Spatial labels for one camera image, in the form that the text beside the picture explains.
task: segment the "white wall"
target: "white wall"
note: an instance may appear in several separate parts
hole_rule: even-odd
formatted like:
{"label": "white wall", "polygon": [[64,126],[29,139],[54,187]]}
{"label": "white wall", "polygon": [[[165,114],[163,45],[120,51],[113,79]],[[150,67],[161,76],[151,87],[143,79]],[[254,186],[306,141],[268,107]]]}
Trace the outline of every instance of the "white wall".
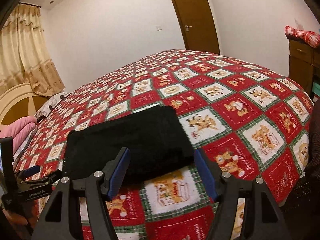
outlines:
{"label": "white wall", "polygon": [[171,0],[64,0],[41,12],[67,91],[144,56],[185,48]]}
{"label": "white wall", "polygon": [[220,48],[226,56],[289,72],[289,44],[284,27],[319,33],[319,23],[303,0],[211,0]]}

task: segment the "metal screw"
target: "metal screw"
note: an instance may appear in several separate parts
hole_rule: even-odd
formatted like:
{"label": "metal screw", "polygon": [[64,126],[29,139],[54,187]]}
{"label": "metal screw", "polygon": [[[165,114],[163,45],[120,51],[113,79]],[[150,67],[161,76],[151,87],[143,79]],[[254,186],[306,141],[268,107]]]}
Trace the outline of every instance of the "metal screw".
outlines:
{"label": "metal screw", "polygon": [[222,173],[222,177],[224,177],[224,178],[230,178],[230,177],[231,177],[231,174],[230,174],[229,172],[227,172],[227,171],[224,171],[224,172]]}
{"label": "metal screw", "polygon": [[99,178],[103,175],[103,172],[102,171],[96,171],[94,174],[93,174],[95,177]]}
{"label": "metal screw", "polygon": [[260,177],[256,178],[256,183],[262,184],[263,182],[264,182],[263,178],[260,178]]}
{"label": "metal screw", "polygon": [[62,183],[67,183],[69,181],[69,177],[63,177],[62,179],[61,179],[61,182]]}

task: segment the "drawer handle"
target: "drawer handle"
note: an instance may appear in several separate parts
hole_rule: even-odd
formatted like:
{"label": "drawer handle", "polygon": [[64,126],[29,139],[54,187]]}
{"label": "drawer handle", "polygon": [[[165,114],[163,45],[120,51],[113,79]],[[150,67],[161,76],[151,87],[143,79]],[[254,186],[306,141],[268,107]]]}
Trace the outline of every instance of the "drawer handle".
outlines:
{"label": "drawer handle", "polygon": [[300,52],[300,53],[303,53],[303,54],[306,54],[306,52],[305,51],[303,51],[302,49],[296,49],[298,52]]}

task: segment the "bed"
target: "bed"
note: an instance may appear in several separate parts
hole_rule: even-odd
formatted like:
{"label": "bed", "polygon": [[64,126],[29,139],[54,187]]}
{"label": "bed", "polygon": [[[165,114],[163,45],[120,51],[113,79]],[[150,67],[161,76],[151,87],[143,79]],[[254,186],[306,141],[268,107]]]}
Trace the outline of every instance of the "bed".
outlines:
{"label": "bed", "polygon": [[[168,50],[142,58],[84,85],[43,119],[17,169],[62,169],[71,130],[155,105],[175,108],[194,148],[223,171],[261,176],[276,201],[289,194],[308,161],[312,101],[295,82],[267,68],[222,55]],[[39,212],[47,198],[39,200]],[[92,239],[81,199],[85,239]],[[205,239],[217,203],[191,165],[143,185],[121,188],[107,203],[119,239]],[[239,200],[239,213],[244,200]],[[232,238],[241,230],[236,217]]]}

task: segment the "curtain rod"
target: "curtain rod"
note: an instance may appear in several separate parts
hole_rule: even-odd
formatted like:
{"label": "curtain rod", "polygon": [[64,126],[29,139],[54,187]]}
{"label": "curtain rod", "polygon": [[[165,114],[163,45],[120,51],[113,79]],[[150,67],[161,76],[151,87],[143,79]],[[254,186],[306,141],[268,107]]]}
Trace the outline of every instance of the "curtain rod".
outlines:
{"label": "curtain rod", "polygon": [[25,2],[20,2],[19,4],[26,4],[26,5],[31,5],[37,8],[41,8],[41,5],[35,5],[35,4],[31,4],[31,3],[25,3]]}

